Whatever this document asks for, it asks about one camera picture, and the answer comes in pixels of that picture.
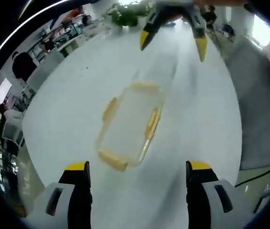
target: desk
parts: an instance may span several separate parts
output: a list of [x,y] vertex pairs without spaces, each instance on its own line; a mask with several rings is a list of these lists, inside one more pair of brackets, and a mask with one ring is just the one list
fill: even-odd
[[[140,31],[97,35],[51,73],[25,114],[25,141],[45,186],[65,166],[90,161],[92,228],[187,228],[186,160],[204,160],[220,179],[237,180],[242,130],[233,83],[210,40],[199,62],[191,28],[183,26],[162,28],[143,52]],[[173,38],[180,45],[177,72],[156,135],[140,166],[115,171],[95,149],[103,111]]]
[[69,39],[69,36],[67,33],[69,33],[71,30],[65,31],[64,33],[60,34],[58,37],[54,38],[53,41],[56,42],[57,40],[61,39],[64,35],[67,35],[67,39]]
[[63,54],[64,57],[67,57],[70,53],[72,53],[74,50],[76,50],[79,47],[79,43],[77,42],[79,39],[85,39],[83,34],[80,34],[62,46],[58,48],[58,51]]

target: potted plant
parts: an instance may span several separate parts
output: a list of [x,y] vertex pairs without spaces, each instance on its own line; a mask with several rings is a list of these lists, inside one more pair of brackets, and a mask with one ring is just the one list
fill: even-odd
[[129,28],[137,27],[143,28],[146,23],[146,17],[152,10],[149,7],[150,0],[143,0],[141,2],[131,2],[128,5],[115,3],[107,11],[106,15],[112,17],[112,23],[118,27],[128,26]]

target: green plant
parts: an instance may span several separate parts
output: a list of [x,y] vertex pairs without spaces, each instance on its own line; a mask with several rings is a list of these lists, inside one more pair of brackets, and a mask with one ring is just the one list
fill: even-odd
[[128,5],[115,3],[107,11],[107,15],[112,16],[112,22],[118,26],[135,27],[138,25],[138,16],[147,16],[152,8],[148,3],[150,0],[143,0],[141,2],[132,2]]

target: window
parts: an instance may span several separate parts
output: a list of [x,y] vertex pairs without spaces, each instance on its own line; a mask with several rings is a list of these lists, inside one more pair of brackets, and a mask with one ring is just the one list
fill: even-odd
[[231,7],[226,7],[225,17],[226,23],[229,23],[231,21]]
[[254,17],[252,38],[262,47],[265,47],[270,42],[270,27],[257,15]]

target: gray floor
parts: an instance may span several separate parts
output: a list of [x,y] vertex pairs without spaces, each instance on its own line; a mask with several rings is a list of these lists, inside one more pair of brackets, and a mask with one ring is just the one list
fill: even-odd
[[[247,179],[251,179],[252,177],[258,176],[268,170],[270,170],[270,166],[264,168],[241,170],[239,171],[238,174],[237,184]],[[254,210],[263,190],[265,190],[268,187],[270,187],[270,173],[264,177],[241,185],[236,189],[244,194],[246,201],[251,207],[251,210]]]
[[39,175],[33,166],[26,145],[20,149],[16,164],[19,168],[19,193],[24,203],[26,212],[29,214],[33,209],[34,200],[45,189],[45,186],[41,182]]

